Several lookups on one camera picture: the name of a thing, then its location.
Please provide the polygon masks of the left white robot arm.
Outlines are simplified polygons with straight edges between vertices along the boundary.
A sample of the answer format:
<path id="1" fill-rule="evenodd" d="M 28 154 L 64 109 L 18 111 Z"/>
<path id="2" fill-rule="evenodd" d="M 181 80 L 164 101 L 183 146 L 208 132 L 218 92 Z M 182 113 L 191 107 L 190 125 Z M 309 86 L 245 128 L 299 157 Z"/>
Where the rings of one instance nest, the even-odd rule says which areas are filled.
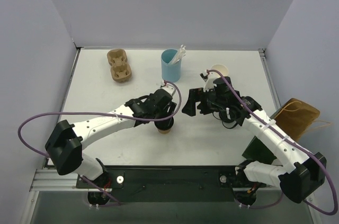
<path id="1" fill-rule="evenodd" d="M 150 121 L 158 129 L 169 130 L 174 123 L 171 115 L 176 107 L 172 101 L 175 92 L 173 86 L 163 86 L 147 95 L 145 100 L 131 99 L 107 116 L 73 124 L 67 120 L 58 122 L 45 144 L 57 173 L 76 173 L 88 178 L 95 187 L 103 187 L 108 180 L 106 168 L 98 158 L 86 155 L 84 149 L 115 132 Z"/>

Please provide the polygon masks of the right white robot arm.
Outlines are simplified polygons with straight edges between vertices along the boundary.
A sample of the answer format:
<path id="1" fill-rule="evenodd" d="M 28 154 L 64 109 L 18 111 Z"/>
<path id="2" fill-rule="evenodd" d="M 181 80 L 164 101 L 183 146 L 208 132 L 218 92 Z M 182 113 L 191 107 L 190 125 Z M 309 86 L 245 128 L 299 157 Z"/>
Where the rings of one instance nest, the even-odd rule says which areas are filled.
<path id="1" fill-rule="evenodd" d="M 231 81 L 216 78 L 209 90 L 189 90 L 184 114 L 191 117 L 199 111 L 206 115 L 219 112 L 227 122 L 236 122 L 251 132 L 279 161 L 279 165 L 247 159 L 235 168 L 235 181 L 242 186 L 250 182 L 280 187 L 288 199 L 301 203 L 325 182 L 327 160 L 321 153 L 312 154 L 293 141 L 269 118 L 250 96 L 231 90 Z"/>

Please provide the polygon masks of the black plastic cup lid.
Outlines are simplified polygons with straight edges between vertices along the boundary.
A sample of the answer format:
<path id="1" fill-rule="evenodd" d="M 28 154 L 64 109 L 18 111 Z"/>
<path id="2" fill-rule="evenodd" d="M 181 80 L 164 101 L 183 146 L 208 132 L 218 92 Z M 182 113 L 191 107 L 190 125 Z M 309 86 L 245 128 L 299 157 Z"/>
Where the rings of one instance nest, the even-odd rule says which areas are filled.
<path id="1" fill-rule="evenodd" d="M 166 119 L 163 121 L 154 122 L 156 128 L 161 131 L 167 131 L 174 125 L 174 118 Z"/>

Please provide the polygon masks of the brown paper coffee cup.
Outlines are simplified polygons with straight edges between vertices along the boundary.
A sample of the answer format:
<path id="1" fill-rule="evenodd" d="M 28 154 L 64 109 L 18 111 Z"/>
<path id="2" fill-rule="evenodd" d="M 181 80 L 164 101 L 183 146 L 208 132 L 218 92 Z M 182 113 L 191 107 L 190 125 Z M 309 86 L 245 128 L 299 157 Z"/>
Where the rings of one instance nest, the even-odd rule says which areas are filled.
<path id="1" fill-rule="evenodd" d="M 171 129 L 166 129 L 166 130 L 157 129 L 157 130 L 160 134 L 163 134 L 163 135 L 168 134 L 171 131 Z"/>

